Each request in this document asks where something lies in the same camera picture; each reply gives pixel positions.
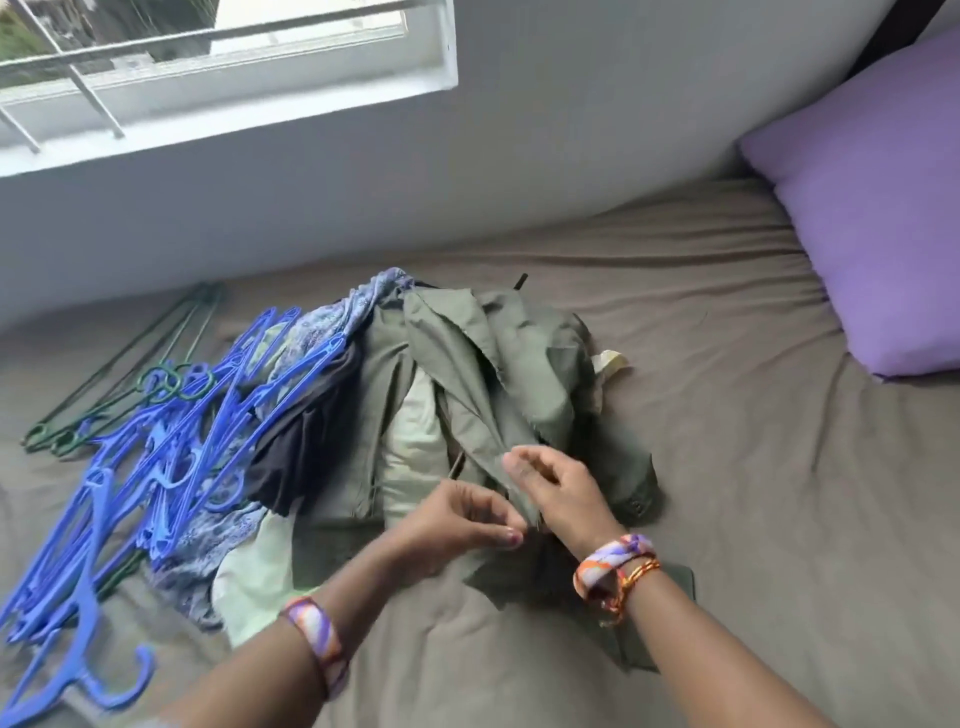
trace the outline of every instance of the pile of clothes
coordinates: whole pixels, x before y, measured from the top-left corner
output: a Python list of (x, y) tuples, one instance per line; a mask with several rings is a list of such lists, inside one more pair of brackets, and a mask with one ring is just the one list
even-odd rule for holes
[[(248, 501), (184, 539), (155, 576), (205, 626), (236, 646), (292, 595), (322, 584), (436, 484), (494, 488), (534, 525), (540, 514), (500, 465), (516, 445), (545, 444), (583, 460), (615, 515), (649, 519), (660, 502), (650, 454), (602, 411), (601, 372), (574, 314), (517, 290), (475, 293), (414, 282), (394, 268), (303, 316), (270, 377), (342, 332), (348, 345), (257, 443)], [(650, 667), (632, 627), (601, 628), (572, 591), (576, 565), (532, 529), (517, 551), (475, 552), (452, 569), (495, 604), (559, 605), (623, 667)]]

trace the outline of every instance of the window bar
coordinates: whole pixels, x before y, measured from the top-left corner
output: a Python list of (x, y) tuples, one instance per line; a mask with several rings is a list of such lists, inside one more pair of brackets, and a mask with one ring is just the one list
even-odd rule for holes
[[(63, 51), (60, 49), (60, 45), (57, 43), (57, 40), (47, 31), (46, 26), (40, 22), (40, 19), (34, 15), (34, 12), (30, 9), (30, 6), (27, 5), (27, 0), (12, 0), (13, 4), (16, 5), (20, 12), (23, 13), (24, 18), (30, 23), (33, 29), (42, 37), (47, 45), (54, 51), (57, 56), (62, 56)], [(77, 67), (73, 64), (67, 64), (66, 66), (67, 75), (70, 77), (70, 80), (76, 85), (80, 92), (84, 95), (84, 98), (94, 107), (101, 116), (104, 117), (104, 120), (108, 123), (111, 129), (113, 129), (113, 135), (122, 139), (125, 135), (123, 133), (123, 127), (120, 126), (120, 122), (116, 120), (110, 109), (101, 101), (100, 97), (97, 96), (96, 92), (90, 88), (87, 84), (84, 77), (81, 75), (80, 71), (77, 70)]]
[(0, 107), (0, 121), (10, 127), (13, 133), (20, 137), (20, 141), (30, 147), (31, 152), (35, 155), (40, 153), (40, 145), (36, 142), (36, 139), (30, 136), (30, 132), (20, 126), (20, 122), (10, 116), (10, 112), (3, 107)]
[[(12, 0), (23, 4), (24, 0)], [(318, 12), (312, 15), (302, 15), (286, 20), (268, 20), (252, 25), (238, 25), (234, 28), (201, 28), (196, 31), (171, 33), (167, 36), (154, 36), (138, 40), (124, 40), (119, 43), (98, 45), (93, 48), (77, 48), (72, 51), (59, 51), (50, 56), (33, 56), (28, 59), (14, 59), (0, 61), (0, 73), (5, 71), (34, 71), (44, 68), (61, 68), (67, 63), (84, 61), (99, 61), (123, 56), (128, 53), (138, 53), (159, 48), (180, 40), (228, 40), (235, 37), (258, 36), (261, 33), (275, 33), (291, 28), (302, 28), (307, 25), (320, 25), (334, 20), (351, 20), (357, 17), (378, 15), (382, 12), (408, 11), (414, 8), (423, 8), (440, 4), (441, 0), (392, 0), (391, 2), (366, 5), (355, 8), (344, 8), (339, 11)]]

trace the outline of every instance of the pillow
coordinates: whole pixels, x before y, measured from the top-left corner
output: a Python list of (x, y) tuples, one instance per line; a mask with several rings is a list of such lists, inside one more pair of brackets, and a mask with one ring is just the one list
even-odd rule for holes
[(960, 367), (960, 28), (740, 140), (776, 188), (853, 356)]

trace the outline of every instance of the gray bed sheet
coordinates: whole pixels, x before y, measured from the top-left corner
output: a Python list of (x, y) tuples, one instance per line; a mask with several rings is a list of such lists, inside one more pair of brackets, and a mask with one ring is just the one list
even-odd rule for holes
[[(840, 725), (960, 716), (960, 379), (882, 383), (845, 348), (789, 221), (759, 182), (711, 182), (603, 216), (419, 254), (234, 281), (223, 342), (269, 305), (308, 308), (400, 265), (445, 286), (507, 287), (576, 311), (633, 369), (608, 406), (654, 454), (668, 495), (648, 529), (696, 572), (701, 604)], [(36, 417), (171, 296), (44, 316), (0, 337), (0, 590), (73, 491), (80, 463), (24, 455)], [(76, 692), (47, 725), (148, 716), (228, 650), (130, 580), (98, 663), (153, 684), (126, 713)], [(23, 656), (5, 649), (9, 693)], [(498, 613), (442, 577), (397, 596), (354, 663), (337, 726), (679, 726), (662, 679), (621, 674), (563, 617)]]

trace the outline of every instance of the fabric bracelet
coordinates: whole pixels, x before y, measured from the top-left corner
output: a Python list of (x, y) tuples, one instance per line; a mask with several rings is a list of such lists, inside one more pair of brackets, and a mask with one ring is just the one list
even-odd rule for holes
[(630, 592), (634, 590), (636, 582), (651, 571), (660, 568), (660, 560), (656, 556), (651, 556), (640, 566), (636, 567), (630, 574), (623, 572), (623, 569), (616, 570), (616, 594), (608, 596), (600, 605), (613, 615), (613, 619), (607, 622), (601, 622), (605, 627), (615, 627), (623, 621), (623, 612), (627, 606), (627, 599)]
[(583, 599), (590, 599), (600, 580), (637, 556), (656, 557), (654, 545), (645, 536), (628, 533), (611, 541), (584, 559), (573, 573), (573, 588)]
[(296, 626), (317, 657), (326, 682), (326, 699), (333, 700), (347, 686), (349, 662), (340, 638), (324, 609), (310, 596), (297, 596), (280, 612)]

